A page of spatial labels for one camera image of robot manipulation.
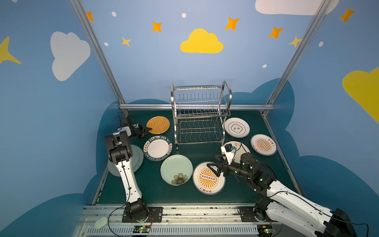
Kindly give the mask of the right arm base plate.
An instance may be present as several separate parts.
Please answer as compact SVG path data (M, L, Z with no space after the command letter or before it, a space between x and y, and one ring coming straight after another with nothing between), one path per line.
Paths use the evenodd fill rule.
M255 206L240 206L237 209L242 222L266 222L268 216L265 211Z

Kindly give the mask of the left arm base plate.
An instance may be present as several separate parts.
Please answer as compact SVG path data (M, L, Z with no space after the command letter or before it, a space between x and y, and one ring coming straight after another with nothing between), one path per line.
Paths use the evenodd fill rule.
M163 207L161 206L150 206L147 209L138 208L131 210L126 207L122 216L122 223L160 223L163 216Z

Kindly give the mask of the plain pale green plate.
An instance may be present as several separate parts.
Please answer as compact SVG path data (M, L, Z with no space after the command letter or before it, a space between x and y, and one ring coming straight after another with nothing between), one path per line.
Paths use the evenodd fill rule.
M131 145L133 156L132 156L132 169L136 172L143 163L144 154L141 148L136 145ZM120 177L120 171L117 169L116 165L111 161L107 163L108 171L116 177Z

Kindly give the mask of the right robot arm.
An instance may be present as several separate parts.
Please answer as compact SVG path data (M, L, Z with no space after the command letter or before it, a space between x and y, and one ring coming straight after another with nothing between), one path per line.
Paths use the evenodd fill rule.
M341 209L332 211L292 191L282 184L264 162L244 153L240 162L208 163L216 176L233 174L246 179L247 186L262 198L253 207L259 222L277 221L307 237L356 237L349 216Z

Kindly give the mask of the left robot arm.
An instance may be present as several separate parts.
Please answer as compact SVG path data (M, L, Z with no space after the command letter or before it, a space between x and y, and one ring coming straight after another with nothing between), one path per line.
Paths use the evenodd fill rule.
M120 123L116 132L105 136L108 160L115 164L125 190L123 222L143 223L148 220L150 212L135 179L130 137L142 139L150 130L139 123L132 123L127 116L121 118Z

